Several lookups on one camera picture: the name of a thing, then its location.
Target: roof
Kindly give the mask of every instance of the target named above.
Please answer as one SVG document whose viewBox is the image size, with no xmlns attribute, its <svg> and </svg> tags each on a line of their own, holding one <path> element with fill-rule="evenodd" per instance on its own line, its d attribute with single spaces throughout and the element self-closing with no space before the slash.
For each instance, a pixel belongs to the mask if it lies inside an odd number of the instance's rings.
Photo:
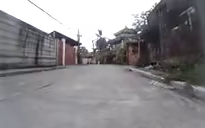
<svg viewBox="0 0 205 128">
<path fill-rule="evenodd" d="M 122 34 L 122 33 L 136 34 L 137 32 L 134 29 L 130 29 L 130 28 L 125 27 L 124 29 L 118 31 L 117 33 L 114 33 L 114 35 L 117 36 L 117 35 Z"/>
<path fill-rule="evenodd" d="M 132 35 L 129 37 L 116 37 L 115 39 L 109 40 L 107 43 L 110 45 L 120 44 L 122 40 L 139 40 L 139 35 Z"/>
<path fill-rule="evenodd" d="M 78 46 L 78 45 L 81 45 L 80 42 L 60 33 L 60 32 L 57 32 L 57 31 L 53 31 L 50 33 L 50 35 L 52 35 L 54 38 L 58 38 L 58 39 L 66 39 L 66 43 L 71 45 L 71 46 Z"/>
</svg>

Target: wall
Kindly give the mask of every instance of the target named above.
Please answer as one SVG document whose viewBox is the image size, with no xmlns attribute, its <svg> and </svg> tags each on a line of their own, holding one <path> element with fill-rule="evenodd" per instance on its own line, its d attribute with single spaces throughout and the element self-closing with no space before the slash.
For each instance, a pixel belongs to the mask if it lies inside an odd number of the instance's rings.
<svg viewBox="0 0 205 128">
<path fill-rule="evenodd" d="M 128 64 L 136 66 L 139 59 L 139 47 L 135 44 L 128 44 L 128 51 L 127 51 L 127 57 L 128 57 Z"/>
<path fill-rule="evenodd" d="M 0 69 L 54 65 L 54 39 L 0 11 Z"/>
<path fill-rule="evenodd" d="M 65 64 L 74 65 L 75 64 L 75 49 L 69 44 L 65 44 Z"/>
</svg>

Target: red wall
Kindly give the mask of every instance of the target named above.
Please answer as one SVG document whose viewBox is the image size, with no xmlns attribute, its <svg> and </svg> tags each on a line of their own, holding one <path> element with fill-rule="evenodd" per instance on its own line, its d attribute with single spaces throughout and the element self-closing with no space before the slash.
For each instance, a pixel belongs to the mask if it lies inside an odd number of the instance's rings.
<svg viewBox="0 0 205 128">
<path fill-rule="evenodd" d="M 75 64 L 75 49 L 69 44 L 65 44 L 65 64 L 66 65 Z"/>
<path fill-rule="evenodd" d="M 129 65 L 136 65 L 139 60 L 139 51 L 133 52 L 133 46 L 128 46 L 128 52 L 127 52 L 127 58 L 128 58 L 128 64 Z"/>
<path fill-rule="evenodd" d="M 62 65 L 62 59 L 63 59 L 63 42 L 62 40 L 59 40 L 59 48 L 58 48 L 58 64 Z"/>
</svg>

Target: utility pole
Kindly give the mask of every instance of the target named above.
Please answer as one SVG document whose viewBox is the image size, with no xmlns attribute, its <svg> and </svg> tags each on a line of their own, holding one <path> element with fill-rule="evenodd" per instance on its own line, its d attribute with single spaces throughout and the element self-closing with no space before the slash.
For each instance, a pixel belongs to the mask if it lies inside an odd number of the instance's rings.
<svg viewBox="0 0 205 128">
<path fill-rule="evenodd" d="M 78 29 L 78 34 L 77 34 L 77 41 L 80 42 L 80 38 L 82 37 L 82 35 L 80 34 L 79 32 L 79 29 Z"/>
<path fill-rule="evenodd" d="M 78 29 L 78 33 L 77 33 L 77 41 L 78 43 L 80 43 L 80 38 L 82 37 L 82 35 L 80 34 L 79 32 L 79 29 Z M 81 63 L 81 58 L 80 58 L 80 45 L 77 46 L 77 62 L 78 64 Z"/>
</svg>

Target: house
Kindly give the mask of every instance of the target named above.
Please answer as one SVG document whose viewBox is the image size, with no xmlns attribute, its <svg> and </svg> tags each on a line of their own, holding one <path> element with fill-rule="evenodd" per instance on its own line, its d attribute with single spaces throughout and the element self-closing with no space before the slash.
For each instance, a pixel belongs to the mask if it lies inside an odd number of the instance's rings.
<svg viewBox="0 0 205 128">
<path fill-rule="evenodd" d="M 81 43 L 63 35 L 57 31 L 53 31 L 51 35 L 58 40 L 58 65 L 74 65 L 78 64 L 77 49 Z"/>
<path fill-rule="evenodd" d="M 108 41 L 112 50 L 117 51 L 117 56 L 121 58 L 121 63 L 126 61 L 127 64 L 137 65 L 140 59 L 140 39 L 137 32 L 125 27 L 114 34 L 115 39 Z"/>
</svg>

